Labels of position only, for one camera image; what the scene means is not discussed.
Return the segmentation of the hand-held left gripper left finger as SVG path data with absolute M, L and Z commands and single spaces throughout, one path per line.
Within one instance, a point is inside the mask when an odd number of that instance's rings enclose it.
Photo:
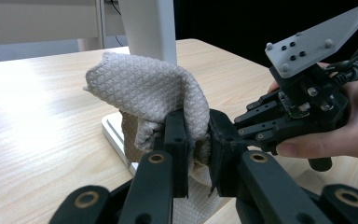
M 188 194 L 189 143 L 182 109 L 165 119 L 154 149 L 143 155 L 118 224 L 172 224 L 173 199 Z

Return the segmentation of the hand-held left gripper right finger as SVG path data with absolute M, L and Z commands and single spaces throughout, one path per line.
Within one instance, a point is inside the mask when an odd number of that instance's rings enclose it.
M 242 224 L 332 224 L 272 156 L 247 148 L 225 113 L 210 111 L 209 131 L 211 191 L 237 199 Z

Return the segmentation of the beige textured cloth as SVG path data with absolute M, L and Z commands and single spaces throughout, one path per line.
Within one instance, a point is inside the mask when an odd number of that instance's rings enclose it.
M 212 186 L 208 168 L 210 109 L 197 80 L 178 65 L 106 52 L 86 73 L 86 82 L 85 91 L 119 109 L 128 163 L 138 162 L 152 149 L 169 113 L 184 111 L 190 134 L 189 196 L 173 201 L 173 224 L 207 220 L 221 199 L 208 194 Z

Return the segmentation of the white desk lamp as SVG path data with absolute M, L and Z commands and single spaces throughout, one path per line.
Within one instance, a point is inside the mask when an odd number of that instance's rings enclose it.
M 118 0 L 130 54 L 177 65 L 173 0 Z M 134 175 L 137 162 L 126 159 L 119 112 L 102 119 L 103 133 Z

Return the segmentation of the black curtain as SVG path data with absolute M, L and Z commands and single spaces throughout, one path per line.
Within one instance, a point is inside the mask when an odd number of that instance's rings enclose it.
M 358 0 L 173 0 L 178 39 L 196 38 L 266 67 L 268 42 L 358 7 Z

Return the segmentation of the beige wooden desk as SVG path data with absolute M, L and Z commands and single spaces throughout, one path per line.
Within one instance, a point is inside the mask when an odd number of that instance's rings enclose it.
M 0 45 L 75 39 L 86 51 L 124 34 L 117 0 L 0 0 Z

